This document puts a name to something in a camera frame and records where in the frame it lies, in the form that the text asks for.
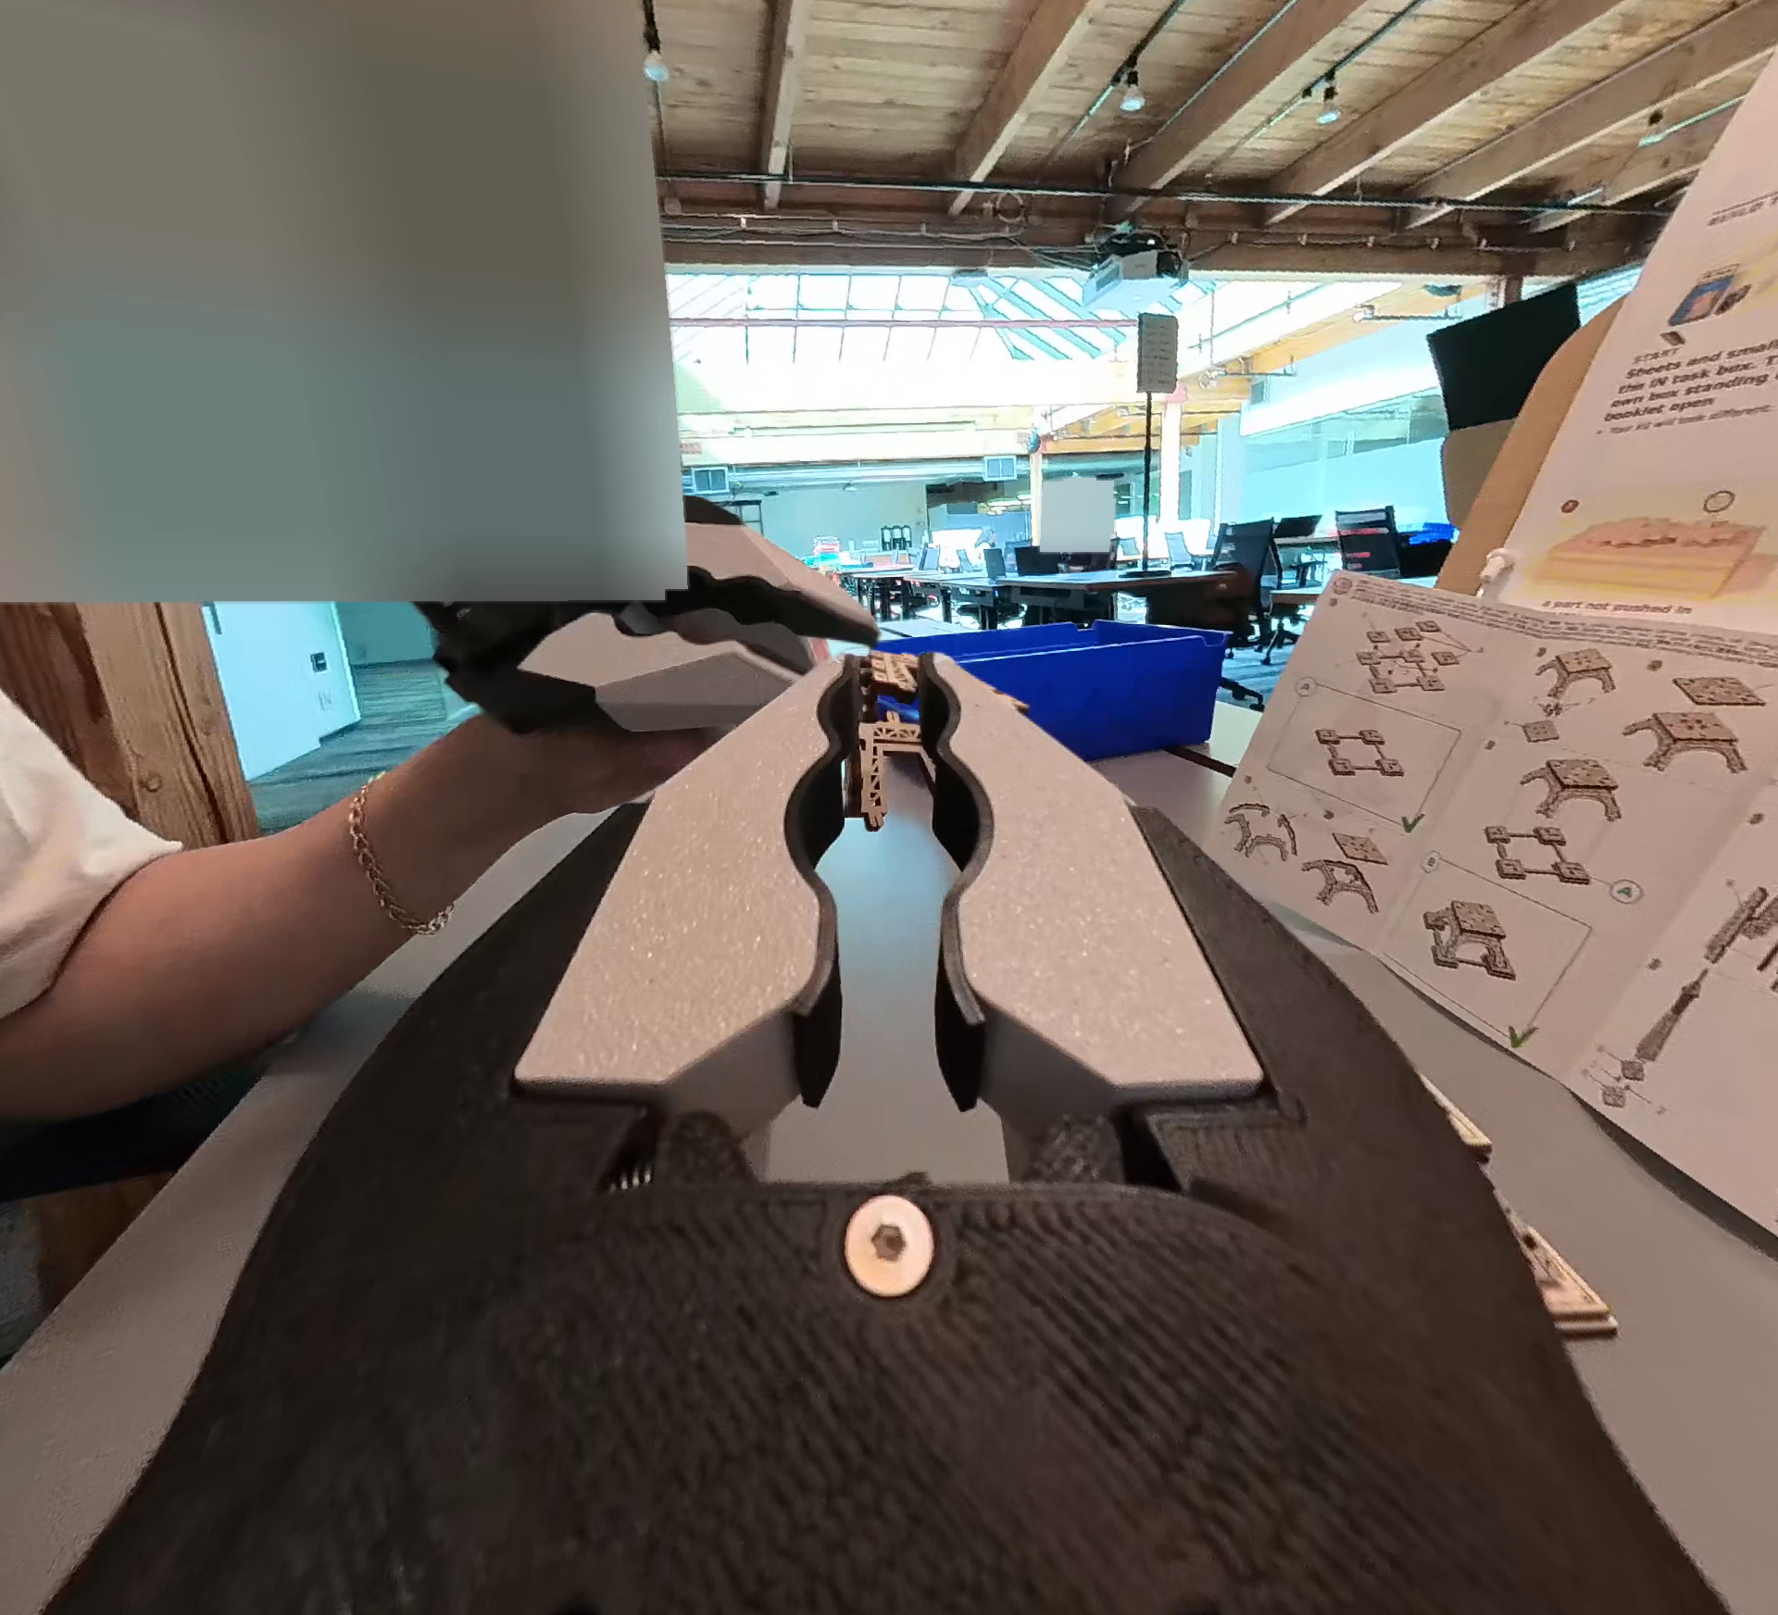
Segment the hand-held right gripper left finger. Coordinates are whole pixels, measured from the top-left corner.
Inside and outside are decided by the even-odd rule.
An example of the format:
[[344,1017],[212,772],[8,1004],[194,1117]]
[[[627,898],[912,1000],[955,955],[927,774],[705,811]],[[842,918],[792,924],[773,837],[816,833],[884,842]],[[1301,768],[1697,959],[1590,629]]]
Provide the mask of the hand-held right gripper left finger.
[[816,1107],[838,1061],[833,892],[858,663],[818,663],[655,791],[514,1067],[538,1098]]

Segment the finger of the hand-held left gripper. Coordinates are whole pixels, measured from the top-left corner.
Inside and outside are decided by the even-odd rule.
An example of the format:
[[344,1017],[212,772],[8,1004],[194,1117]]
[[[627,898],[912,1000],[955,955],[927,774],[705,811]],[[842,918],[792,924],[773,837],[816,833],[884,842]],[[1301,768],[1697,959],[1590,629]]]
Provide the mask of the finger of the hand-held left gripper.
[[716,628],[734,620],[705,607],[688,624],[690,639],[666,626],[631,631],[618,616],[586,611],[547,631],[516,672],[540,679],[549,704],[595,705],[620,729],[655,733],[733,729],[818,661],[808,641],[773,622],[720,639]]
[[816,641],[877,646],[877,620],[831,576],[707,498],[683,496],[681,513],[684,578],[660,600],[618,607],[621,631],[734,644],[794,674],[810,670]]

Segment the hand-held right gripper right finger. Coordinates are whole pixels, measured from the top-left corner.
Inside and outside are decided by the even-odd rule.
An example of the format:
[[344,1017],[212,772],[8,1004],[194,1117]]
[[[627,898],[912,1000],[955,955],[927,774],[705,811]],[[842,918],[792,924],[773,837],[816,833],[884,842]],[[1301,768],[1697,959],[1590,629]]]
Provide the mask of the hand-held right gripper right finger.
[[953,867],[934,1041],[960,1111],[1244,1102],[1264,1070],[1121,791],[953,657],[920,655]]

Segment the wooden tower section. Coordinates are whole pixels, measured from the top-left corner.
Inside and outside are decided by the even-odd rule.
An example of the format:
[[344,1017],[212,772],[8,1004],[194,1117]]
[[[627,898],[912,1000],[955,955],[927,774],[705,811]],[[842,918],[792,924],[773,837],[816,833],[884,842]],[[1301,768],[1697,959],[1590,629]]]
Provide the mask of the wooden tower section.
[[870,831],[886,817],[884,776],[892,757],[925,767],[920,724],[920,657],[903,650],[851,654],[855,737],[845,759],[845,815]]

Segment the person's left forearm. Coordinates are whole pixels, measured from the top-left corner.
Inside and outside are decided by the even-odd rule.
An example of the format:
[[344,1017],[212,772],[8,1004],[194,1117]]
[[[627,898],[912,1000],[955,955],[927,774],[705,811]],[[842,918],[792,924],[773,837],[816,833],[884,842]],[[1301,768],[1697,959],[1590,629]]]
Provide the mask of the person's left forearm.
[[3,1120],[97,1115],[247,1057],[438,933],[464,885],[440,741],[299,826],[123,879],[53,983],[3,1015]]

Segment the person's left hand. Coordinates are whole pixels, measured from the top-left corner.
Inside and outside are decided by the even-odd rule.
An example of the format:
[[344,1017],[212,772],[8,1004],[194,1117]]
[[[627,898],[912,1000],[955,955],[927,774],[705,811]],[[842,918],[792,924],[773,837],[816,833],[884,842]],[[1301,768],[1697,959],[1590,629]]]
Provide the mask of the person's left hand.
[[608,720],[520,733],[477,713],[440,746],[514,815],[549,822],[644,798],[718,739],[708,729],[629,731]]

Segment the blue plastic bin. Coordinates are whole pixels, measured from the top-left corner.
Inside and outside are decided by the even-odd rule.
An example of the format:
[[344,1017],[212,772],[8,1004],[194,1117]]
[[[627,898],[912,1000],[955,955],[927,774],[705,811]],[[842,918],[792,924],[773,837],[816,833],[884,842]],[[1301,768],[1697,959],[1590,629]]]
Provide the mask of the blue plastic bin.
[[951,657],[1101,761],[1207,742],[1227,646],[1223,631],[1099,620],[884,639],[877,652]]

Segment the white instruction booklet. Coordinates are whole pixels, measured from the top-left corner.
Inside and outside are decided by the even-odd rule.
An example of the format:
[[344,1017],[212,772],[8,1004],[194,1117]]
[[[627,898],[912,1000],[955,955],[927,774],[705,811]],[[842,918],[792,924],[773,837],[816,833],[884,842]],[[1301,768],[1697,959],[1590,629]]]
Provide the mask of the white instruction booklet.
[[1773,635],[1336,576],[1203,846],[1773,1231]]

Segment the sign on pole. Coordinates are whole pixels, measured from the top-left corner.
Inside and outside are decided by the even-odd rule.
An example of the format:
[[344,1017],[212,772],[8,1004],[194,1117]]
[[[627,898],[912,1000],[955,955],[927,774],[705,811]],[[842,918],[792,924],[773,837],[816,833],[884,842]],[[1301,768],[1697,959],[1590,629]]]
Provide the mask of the sign on pole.
[[1142,398],[1138,548],[1144,561],[1149,544],[1155,400],[1170,400],[1177,387],[1179,337],[1173,315],[1149,311],[1136,316],[1134,385]]

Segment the white printed shirt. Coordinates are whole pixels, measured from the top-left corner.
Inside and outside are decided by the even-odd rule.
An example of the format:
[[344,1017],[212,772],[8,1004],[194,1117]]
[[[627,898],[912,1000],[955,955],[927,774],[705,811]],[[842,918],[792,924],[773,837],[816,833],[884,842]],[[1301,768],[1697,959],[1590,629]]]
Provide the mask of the white printed shirt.
[[1,1017],[32,1004],[132,874],[177,852],[1,698]]

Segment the ceiling projector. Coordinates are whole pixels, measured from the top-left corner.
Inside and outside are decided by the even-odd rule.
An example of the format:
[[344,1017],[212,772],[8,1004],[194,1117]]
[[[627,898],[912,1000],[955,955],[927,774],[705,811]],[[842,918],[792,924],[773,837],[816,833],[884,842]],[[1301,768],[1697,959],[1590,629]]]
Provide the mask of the ceiling projector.
[[1155,237],[1127,233],[1103,244],[1079,283],[1079,303],[1088,313],[1168,311],[1168,302],[1186,283],[1188,266],[1175,248]]

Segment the wooden tower base model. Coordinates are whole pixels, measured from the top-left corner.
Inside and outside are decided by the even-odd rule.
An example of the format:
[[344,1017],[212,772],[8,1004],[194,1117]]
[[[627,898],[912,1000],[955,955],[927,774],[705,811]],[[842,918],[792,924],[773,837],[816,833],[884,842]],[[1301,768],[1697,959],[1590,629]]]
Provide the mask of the wooden tower base model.
[[1557,1333],[1566,1339],[1614,1337],[1618,1333],[1618,1320],[1609,1302],[1573,1270],[1572,1263],[1553,1248],[1538,1228],[1516,1213],[1499,1191],[1492,1170],[1492,1139],[1427,1078],[1421,1076],[1420,1083],[1486,1178],[1488,1189],[1494,1194],[1514,1244],[1520,1248],[1521,1259],[1538,1289],[1542,1307]]

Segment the brown cardboard backing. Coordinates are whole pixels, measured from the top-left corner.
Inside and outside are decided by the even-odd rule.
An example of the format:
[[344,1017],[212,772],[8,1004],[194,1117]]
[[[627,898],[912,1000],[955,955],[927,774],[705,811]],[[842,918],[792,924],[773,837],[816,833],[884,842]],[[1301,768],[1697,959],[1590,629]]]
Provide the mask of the brown cardboard backing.
[[1622,296],[1568,335],[1549,355],[1510,422],[1466,426],[1444,441],[1442,476],[1455,489],[1447,505],[1455,537],[1434,589],[1481,594],[1488,572],[1509,563],[1509,537],[1544,468],[1566,413],[1586,379],[1607,331],[1627,300]]

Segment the black panel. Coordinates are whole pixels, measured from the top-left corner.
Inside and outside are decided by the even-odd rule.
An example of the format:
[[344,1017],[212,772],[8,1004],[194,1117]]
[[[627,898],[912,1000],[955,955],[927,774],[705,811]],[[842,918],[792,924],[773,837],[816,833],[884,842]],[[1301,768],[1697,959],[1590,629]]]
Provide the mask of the black panel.
[[1512,420],[1579,326],[1577,287],[1566,281],[1429,333],[1446,431]]

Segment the instruction poster with orange pictures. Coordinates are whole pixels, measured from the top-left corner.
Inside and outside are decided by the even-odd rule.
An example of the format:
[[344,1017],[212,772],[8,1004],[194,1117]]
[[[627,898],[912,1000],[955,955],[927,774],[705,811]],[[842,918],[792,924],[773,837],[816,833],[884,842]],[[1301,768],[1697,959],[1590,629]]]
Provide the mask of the instruction poster with orange pictures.
[[1773,633],[1773,63],[1616,303],[1501,552],[1507,605]]

